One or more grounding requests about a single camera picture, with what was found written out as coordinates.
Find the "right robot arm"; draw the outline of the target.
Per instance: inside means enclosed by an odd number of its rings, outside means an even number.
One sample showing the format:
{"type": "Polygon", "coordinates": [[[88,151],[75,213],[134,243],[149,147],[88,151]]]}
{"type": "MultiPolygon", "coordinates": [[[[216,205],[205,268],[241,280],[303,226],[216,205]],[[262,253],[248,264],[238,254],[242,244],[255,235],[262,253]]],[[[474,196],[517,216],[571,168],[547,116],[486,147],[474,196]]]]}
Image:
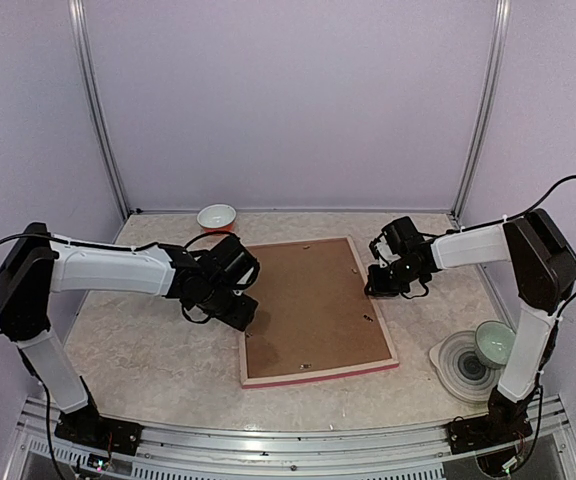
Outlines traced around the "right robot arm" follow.
{"type": "Polygon", "coordinates": [[[486,442],[503,442],[526,419],[555,341],[559,311],[572,297],[576,254],[563,233],[542,208],[442,235],[422,233],[405,216],[384,226],[369,250],[375,262],[364,292],[375,298],[407,298],[413,282],[426,285],[443,270],[511,264],[520,316],[509,361],[479,423],[486,442]]]}

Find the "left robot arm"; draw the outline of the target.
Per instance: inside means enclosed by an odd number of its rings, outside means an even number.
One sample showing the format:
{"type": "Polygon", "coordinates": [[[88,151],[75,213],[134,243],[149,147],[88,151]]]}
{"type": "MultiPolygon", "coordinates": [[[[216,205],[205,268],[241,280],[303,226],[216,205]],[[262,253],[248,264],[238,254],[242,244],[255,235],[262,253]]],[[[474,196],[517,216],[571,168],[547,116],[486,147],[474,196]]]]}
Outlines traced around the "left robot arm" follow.
{"type": "Polygon", "coordinates": [[[101,443],[108,424],[53,328],[57,297],[119,292],[176,300],[183,317],[196,310],[199,323],[218,320],[240,332],[258,307],[246,291],[257,280],[260,262],[231,232],[212,247],[194,250],[189,244],[88,242],[32,222],[9,240],[13,246],[0,266],[0,330],[70,430],[89,445],[101,443]]]}

